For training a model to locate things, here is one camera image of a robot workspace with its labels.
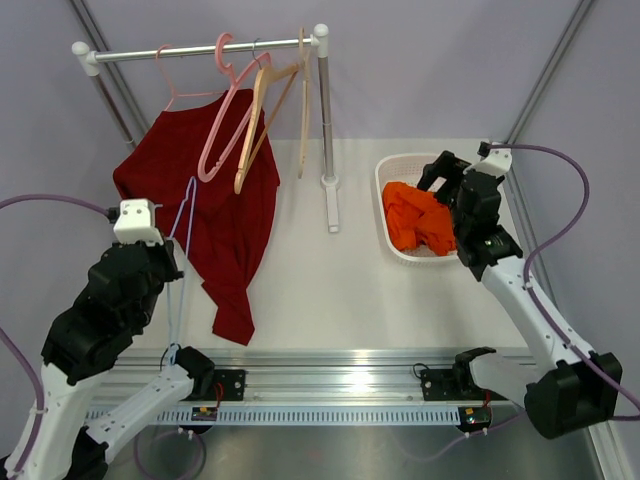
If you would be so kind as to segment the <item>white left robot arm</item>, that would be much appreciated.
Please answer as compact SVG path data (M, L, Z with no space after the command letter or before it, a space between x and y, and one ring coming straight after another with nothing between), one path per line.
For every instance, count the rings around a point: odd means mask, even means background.
M165 409L202 399L214 363L193 347L177 351L144 388L100 419L87 412L116 360L150 323L164 286L182 278L172 241L115 243L88 271L88 283L52 323L36 400L18 445L1 461L4 479L101 479L110 463Z

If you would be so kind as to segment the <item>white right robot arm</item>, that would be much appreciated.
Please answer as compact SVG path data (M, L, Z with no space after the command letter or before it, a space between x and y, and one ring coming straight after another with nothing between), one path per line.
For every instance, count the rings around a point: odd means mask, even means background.
M423 396L509 400L546 439L609 421L622 366L613 354L597 353L540 291L529 259L500 223L499 186L511 153L489 145L482 156L472 164L444 151L424 167L418 187L432 188L449 209L458 258L508 314L536 366L523 367L491 347L477 347L457 354L447 369L423 369Z

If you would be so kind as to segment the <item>thin pink wire hanger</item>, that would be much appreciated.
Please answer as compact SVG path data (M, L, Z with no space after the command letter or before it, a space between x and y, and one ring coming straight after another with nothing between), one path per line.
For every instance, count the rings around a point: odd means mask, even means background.
M192 98L204 98L204 97L219 97L225 93L224 90L214 90L214 91L204 91L204 92L191 92L191 93L181 93L176 88L171 76L166 71L162 61L160 60L160 54L165 50L171 48L171 44L162 44L154 54L154 62L159 72L161 73L166 85L169 89L169 101L166 104L164 111L170 111L172 106L177 100L180 99L192 99Z

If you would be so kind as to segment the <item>orange t shirt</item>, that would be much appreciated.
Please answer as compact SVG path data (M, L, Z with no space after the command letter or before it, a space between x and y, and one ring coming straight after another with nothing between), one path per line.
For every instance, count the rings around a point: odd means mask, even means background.
M433 192L402 182L389 182L382 192L383 210L392 245L399 251L426 246L437 256L456 250L448 208Z

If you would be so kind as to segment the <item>light blue wire hanger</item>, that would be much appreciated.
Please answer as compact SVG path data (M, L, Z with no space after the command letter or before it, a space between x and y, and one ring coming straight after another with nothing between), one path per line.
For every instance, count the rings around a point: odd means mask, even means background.
M170 230L169 239L175 244L175 247L179 246L179 241L176 239L178 227L184 224L186 227L184 247L181 250L181 266L187 267L189 261L191 244L192 244L192 231L195 216L195 206L198 191L198 180L195 176L192 176L185 188L183 199L177 209L174 221ZM184 300L186 292L186 273L183 273L180 279L180 291L177 303L177 309L174 309L172 300L172 290L167 288L167 325L168 325L168 345L166 351L166 364L168 366L174 365L177 357L177 353L181 348L179 343L179 336L182 327L182 318L184 310Z

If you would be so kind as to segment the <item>dark red t shirt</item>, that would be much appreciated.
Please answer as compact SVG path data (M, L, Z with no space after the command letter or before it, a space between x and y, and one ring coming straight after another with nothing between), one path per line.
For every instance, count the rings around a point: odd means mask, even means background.
M189 251L202 288L217 306L213 334L247 345L255 331L247 289L269 242L280 185L271 145L260 146L239 194L234 180L242 146L236 144L215 177L198 184L195 206L180 206L222 104L217 99L161 113L114 170L113 181L122 198L159 205L157 227ZM176 217L181 211L183 220Z

